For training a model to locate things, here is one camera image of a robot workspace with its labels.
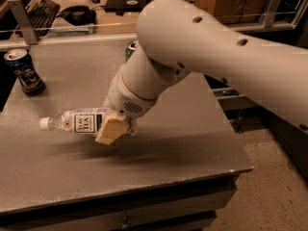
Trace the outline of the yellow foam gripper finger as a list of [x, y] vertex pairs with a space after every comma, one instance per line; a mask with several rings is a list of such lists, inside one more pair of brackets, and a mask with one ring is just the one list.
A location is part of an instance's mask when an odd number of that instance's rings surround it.
[[98, 130], [95, 141], [110, 145], [123, 134], [126, 133], [130, 124], [125, 115], [117, 111], [108, 111], [102, 120], [101, 127]]

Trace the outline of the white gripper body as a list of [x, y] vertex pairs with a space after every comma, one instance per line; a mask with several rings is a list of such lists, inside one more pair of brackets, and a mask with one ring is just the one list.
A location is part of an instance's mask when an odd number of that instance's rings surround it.
[[127, 117], [130, 127], [125, 134], [137, 133], [137, 119], [144, 116], [156, 103], [154, 100], [146, 100], [137, 97], [124, 84], [122, 74], [118, 72], [108, 90], [103, 107], [119, 112]]

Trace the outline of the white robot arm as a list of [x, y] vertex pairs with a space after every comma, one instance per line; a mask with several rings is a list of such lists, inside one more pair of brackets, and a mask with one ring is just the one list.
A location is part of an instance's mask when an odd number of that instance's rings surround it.
[[137, 22], [139, 45], [115, 75], [96, 141], [111, 144], [167, 88], [197, 72], [308, 128], [308, 50], [250, 37], [184, 0], [154, 0]]

